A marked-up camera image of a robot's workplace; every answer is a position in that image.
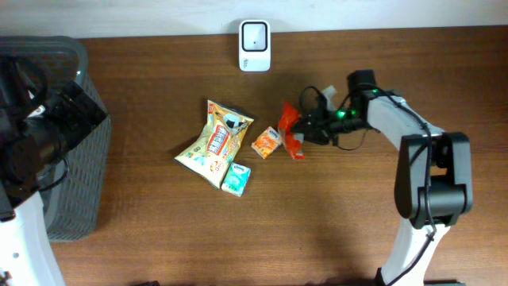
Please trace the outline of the red candy bag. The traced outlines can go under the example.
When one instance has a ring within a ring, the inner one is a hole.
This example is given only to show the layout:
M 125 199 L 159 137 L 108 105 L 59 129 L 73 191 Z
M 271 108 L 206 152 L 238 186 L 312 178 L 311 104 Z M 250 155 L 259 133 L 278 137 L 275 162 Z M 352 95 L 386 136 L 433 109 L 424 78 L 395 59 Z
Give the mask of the red candy bag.
M 283 141 L 283 146 L 290 157 L 294 160 L 303 160 L 305 155 L 302 151 L 304 136 L 295 133 L 291 128 L 300 119 L 300 113 L 289 102 L 283 103 L 283 113 L 278 123 L 278 132 Z

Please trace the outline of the orange tissue pack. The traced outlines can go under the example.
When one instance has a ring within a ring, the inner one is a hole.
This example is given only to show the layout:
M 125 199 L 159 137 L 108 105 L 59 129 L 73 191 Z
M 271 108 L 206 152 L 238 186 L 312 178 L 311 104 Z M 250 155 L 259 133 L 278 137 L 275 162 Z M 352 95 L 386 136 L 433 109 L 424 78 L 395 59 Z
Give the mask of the orange tissue pack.
M 266 159 L 282 144 L 279 133 L 271 126 L 266 128 L 261 135 L 251 144 L 254 151 L 263 159 Z

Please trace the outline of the teal tissue pack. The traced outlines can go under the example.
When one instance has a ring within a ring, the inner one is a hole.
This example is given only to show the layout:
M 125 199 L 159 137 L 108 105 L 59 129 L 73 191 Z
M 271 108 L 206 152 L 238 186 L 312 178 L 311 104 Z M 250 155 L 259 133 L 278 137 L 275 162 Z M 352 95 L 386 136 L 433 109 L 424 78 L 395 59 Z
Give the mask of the teal tissue pack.
M 241 197 L 247 186 L 251 169 L 240 164 L 232 163 L 229 166 L 221 185 L 221 190 Z

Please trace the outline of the cream blue snack bag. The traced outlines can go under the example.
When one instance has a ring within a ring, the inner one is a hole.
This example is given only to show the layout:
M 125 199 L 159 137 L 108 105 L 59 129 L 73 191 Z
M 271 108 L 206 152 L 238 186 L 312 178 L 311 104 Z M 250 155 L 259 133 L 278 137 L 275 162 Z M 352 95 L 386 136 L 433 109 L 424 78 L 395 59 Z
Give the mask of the cream blue snack bag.
M 247 115 L 208 100 L 202 132 L 194 143 L 175 157 L 175 161 L 220 188 L 253 122 L 254 119 Z

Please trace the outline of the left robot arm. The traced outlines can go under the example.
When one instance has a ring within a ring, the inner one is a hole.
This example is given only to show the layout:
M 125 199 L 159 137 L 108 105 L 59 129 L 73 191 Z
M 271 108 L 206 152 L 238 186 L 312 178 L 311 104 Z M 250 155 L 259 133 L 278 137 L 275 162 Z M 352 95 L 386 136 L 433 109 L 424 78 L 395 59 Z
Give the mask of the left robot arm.
M 23 56 L 1 57 L 1 283 L 62 285 L 44 225 L 39 173 L 95 131 L 107 113 L 74 81 L 59 90 Z

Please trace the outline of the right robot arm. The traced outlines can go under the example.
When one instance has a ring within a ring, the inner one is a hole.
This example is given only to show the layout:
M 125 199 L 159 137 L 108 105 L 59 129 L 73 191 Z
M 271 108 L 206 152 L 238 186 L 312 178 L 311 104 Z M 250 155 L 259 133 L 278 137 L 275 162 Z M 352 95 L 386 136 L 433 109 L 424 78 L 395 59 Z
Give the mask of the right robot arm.
M 471 147 L 466 134 L 434 126 L 395 90 L 379 87 L 371 69 L 347 77 L 348 93 L 334 106 L 333 88 L 289 125 L 297 141 L 339 145 L 341 134 L 373 129 L 398 150 L 394 201 L 401 217 L 391 254 L 375 285 L 422 285 L 441 239 L 473 205 Z

